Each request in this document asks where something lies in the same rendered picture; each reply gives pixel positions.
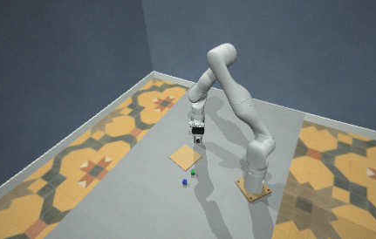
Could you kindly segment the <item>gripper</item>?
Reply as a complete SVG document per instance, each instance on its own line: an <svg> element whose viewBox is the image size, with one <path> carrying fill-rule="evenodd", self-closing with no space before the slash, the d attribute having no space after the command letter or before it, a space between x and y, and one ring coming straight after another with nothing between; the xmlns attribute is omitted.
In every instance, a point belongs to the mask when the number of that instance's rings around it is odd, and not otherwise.
<svg viewBox="0 0 376 239"><path fill-rule="evenodd" d="M195 135L200 134L201 135L201 143L202 143L202 135L204 134L204 127L205 127L205 117L204 113L202 115L194 115L192 114L191 120L189 122L189 126L192 127L192 134L194 137L194 143L195 143Z"/></svg>

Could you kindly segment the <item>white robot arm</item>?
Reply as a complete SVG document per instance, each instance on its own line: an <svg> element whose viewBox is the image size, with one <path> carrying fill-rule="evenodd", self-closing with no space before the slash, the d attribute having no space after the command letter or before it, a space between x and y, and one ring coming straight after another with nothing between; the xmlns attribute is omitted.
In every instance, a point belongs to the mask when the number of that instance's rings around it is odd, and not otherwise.
<svg viewBox="0 0 376 239"><path fill-rule="evenodd" d="M269 162L267 157L276 147L269 130L256 109L250 93L231 77L228 68L236 61L236 48L222 44L208 52L209 69L188 93L192 114L202 115L208 91L218 80L237 118L252 129L255 139L247 146L244 188L252 194L261 194ZM266 162L266 163L265 163Z"/></svg>

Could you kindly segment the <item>tan square mat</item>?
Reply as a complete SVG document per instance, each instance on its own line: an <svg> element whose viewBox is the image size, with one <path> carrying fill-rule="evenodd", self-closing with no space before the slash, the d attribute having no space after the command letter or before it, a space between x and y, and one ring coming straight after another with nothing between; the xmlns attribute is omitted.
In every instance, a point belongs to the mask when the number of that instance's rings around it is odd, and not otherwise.
<svg viewBox="0 0 376 239"><path fill-rule="evenodd" d="M186 144L173 153L169 158L185 171L196 163L202 156Z"/></svg>

